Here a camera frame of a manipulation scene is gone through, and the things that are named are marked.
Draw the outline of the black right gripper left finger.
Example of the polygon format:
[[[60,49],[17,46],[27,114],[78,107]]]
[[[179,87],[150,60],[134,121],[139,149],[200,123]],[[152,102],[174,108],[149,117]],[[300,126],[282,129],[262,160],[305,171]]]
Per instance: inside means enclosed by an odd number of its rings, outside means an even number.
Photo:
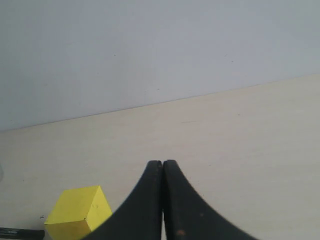
[[[160,240],[163,220],[162,170],[161,161],[149,161],[122,205],[84,239]]]

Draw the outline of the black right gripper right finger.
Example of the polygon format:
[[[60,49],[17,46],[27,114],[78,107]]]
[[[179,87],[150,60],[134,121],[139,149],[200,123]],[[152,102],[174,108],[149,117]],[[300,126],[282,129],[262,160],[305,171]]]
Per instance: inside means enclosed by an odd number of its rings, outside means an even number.
[[[168,240],[254,240],[196,192],[175,160],[162,169],[162,209]]]

